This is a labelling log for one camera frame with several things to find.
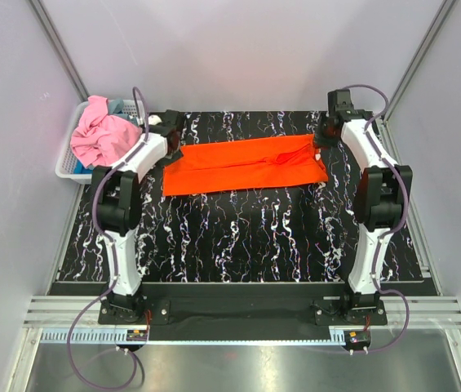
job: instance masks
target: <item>black mounting plate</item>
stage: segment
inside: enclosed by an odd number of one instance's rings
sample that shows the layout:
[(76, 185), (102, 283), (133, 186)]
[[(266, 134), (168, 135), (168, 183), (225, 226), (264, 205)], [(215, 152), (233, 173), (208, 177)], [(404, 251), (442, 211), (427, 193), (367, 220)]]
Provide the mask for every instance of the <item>black mounting plate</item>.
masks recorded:
[[(150, 325), (166, 325), (171, 313), (171, 302), (169, 300), (154, 299), (144, 303), (144, 308), (150, 310), (152, 315)], [(146, 324), (147, 320), (142, 312), (139, 316), (130, 316), (127, 312), (117, 310), (109, 306), (105, 301), (101, 303), (98, 324), (108, 325), (141, 325)]]
[(350, 310), (348, 314), (337, 309), (339, 300), (319, 300), (313, 302), (315, 324), (322, 327), (348, 325), (349, 327), (366, 325), (366, 316), (370, 316), (370, 325), (388, 325), (384, 303), (379, 301), (376, 310)]

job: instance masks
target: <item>black marble table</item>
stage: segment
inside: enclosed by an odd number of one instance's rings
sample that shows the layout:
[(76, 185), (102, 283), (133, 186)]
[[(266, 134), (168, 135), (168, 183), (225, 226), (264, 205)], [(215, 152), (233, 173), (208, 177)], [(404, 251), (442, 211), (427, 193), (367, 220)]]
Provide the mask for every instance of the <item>black marble table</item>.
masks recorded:
[[(183, 143), (312, 133), (317, 112), (190, 113)], [(141, 186), (138, 271), (147, 282), (336, 282), (355, 260), (352, 201), (359, 167), (344, 145), (322, 150), (328, 183), (163, 197), (162, 169)], [(104, 248), (91, 225), (89, 187), (74, 221), (59, 281), (108, 280)], [(422, 281), (407, 228), (395, 234), (385, 281)]]

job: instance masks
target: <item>white basket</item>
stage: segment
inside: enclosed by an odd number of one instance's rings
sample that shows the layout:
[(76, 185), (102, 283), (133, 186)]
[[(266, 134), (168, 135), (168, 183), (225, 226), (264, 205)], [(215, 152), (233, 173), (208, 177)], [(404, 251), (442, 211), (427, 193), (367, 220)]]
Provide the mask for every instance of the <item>white basket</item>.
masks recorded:
[[(137, 115), (133, 100), (123, 100), (123, 104), (122, 112), (124, 114), (130, 114), (132, 116)], [(71, 117), (69, 126), (67, 128), (67, 136), (65, 138), (64, 145), (61, 148), (60, 156), (58, 157), (58, 163), (56, 164), (55, 170), (58, 177), (69, 178), (70, 180), (74, 180), (79, 184), (90, 184), (92, 174), (74, 174), (74, 169), (76, 168), (76, 163), (78, 160), (70, 148), (70, 138), (73, 135), (74, 129), (76, 129), (78, 126), (80, 117), (83, 114), (83, 110), (85, 110), (88, 105), (88, 101), (82, 102), (74, 111), (74, 114)]]

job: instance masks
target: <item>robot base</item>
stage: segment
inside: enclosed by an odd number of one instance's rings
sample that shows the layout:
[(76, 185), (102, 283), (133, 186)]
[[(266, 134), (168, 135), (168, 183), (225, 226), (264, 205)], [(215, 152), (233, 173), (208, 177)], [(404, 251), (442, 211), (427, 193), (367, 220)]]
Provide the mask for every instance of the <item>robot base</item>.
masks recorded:
[(315, 324), (323, 327), (348, 325), (364, 327), (366, 317), (370, 325), (388, 325), (384, 303), (379, 301), (376, 309), (343, 310), (338, 300), (320, 300), (313, 303)]
[(169, 300), (147, 300), (141, 287), (134, 296), (120, 296), (109, 293), (101, 301), (98, 324), (134, 325), (146, 324), (145, 313), (150, 311), (149, 323), (153, 325), (168, 324), (171, 303)]

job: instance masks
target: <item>pink garment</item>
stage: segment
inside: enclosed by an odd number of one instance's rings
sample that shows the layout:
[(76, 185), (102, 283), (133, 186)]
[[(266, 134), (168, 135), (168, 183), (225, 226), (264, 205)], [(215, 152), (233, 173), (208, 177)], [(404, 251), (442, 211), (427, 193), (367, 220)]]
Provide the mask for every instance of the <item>pink garment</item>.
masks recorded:
[(141, 129), (136, 125), (108, 115), (107, 98), (90, 96), (70, 146), (84, 167), (110, 166), (125, 155), (140, 136)]

